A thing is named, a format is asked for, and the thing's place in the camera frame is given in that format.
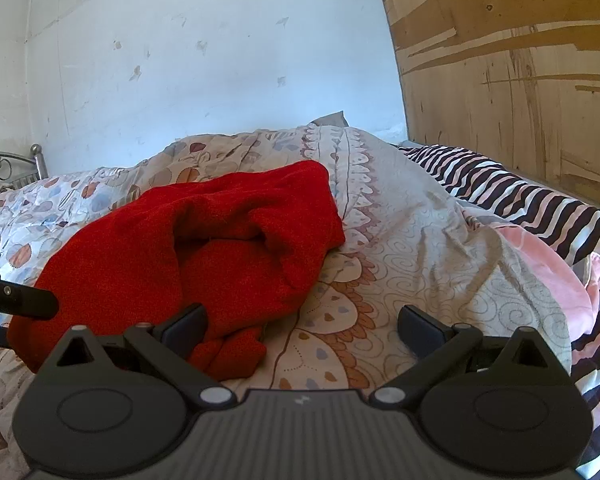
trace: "black and white striped fabric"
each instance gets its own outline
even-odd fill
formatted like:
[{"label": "black and white striped fabric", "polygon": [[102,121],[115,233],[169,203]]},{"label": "black and white striped fabric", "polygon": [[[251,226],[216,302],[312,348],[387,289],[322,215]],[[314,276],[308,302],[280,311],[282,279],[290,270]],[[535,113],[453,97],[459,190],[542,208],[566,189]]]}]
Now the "black and white striped fabric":
[{"label": "black and white striped fabric", "polygon": [[[464,148],[400,148],[452,195],[537,235],[569,264],[600,254],[600,209],[530,183]],[[591,409],[594,432],[577,471],[600,480],[600,311],[590,335],[572,343],[571,375]]]}]

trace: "red blanket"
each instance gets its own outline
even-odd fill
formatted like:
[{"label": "red blanket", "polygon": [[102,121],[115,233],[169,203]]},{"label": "red blanket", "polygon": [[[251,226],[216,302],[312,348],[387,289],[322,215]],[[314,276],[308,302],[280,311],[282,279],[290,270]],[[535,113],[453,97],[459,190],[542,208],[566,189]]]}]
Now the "red blanket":
[{"label": "red blanket", "polygon": [[266,353],[263,324],[300,308],[326,252],[342,243],[317,162],[153,188],[49,260],[36,286],[58,297],[59,313],[14,317],[8,340],[37,371],[74,324],[119,334],[198,302],[209,325],[189,361],[216,380],[248,377]]}]

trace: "bed post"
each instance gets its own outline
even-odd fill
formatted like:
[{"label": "bed post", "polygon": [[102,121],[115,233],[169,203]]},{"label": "bed post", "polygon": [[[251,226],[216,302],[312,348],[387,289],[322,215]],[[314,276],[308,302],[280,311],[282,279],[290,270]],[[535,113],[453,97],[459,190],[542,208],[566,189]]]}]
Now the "bed post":
[{"label": "bed post", "polygon": [[31,147],[31,155],[33,155],[33,159],[36,161],[36,167],[38,168],[40,180],[49,178],[49,172],[46,170],[45,157],[42,154],[42,146],[39,144],[34,144]]}]

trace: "patterned bedspread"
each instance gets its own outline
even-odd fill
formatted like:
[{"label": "patterned bedspread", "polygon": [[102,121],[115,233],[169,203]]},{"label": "patterned bedspread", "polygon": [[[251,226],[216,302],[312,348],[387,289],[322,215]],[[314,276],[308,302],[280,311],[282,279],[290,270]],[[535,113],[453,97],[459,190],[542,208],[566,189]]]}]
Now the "patterned bedspread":
[{"label": "patterned bedspread", "polygon": [[[537,235],[568,264],[600,254],[600,209],[530,184],[485,156],[464,148],[400,148],[457,198]],[[594,433],[578,472],[600,480],[600,311],[590,335],[572,344],[571,375],[591,408]]]},{"label": "patterned bedspread", "polygon": [[[188,137],[134,168],[99,168],[4,193],[0,273],[32,285],[78,229],[151,187],[308,158],[329,171],[346,243],[328,254],[300,311],[267,325],[264,362],[250,378],[227,383],[239,395],[249,387],[371,392],[414,362],[396,328],[406,303],[488,335],[535,326],[571,366],[564,314],[518,253],[493,229],[469,228],[458,202],[426,171],[355,128]],[[27,470],[11,419],[30,380],[14,353],[0,350],[0,480]]]}]

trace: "pink fabric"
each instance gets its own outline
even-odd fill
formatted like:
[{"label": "pink fabric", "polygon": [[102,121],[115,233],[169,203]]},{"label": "pink fabric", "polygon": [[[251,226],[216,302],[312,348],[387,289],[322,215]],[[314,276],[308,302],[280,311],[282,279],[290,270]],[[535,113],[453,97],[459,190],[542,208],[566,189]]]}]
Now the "pink fabric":
[{"label": "pink fabric", "polygon": [[520,226],[491,226],[520,252],[536,278],[549,289],[567,318],[571,341],[591,333],[600,308],[600,255],[589,256],[589,279],[583,285],[571,267],[540,238]]}]

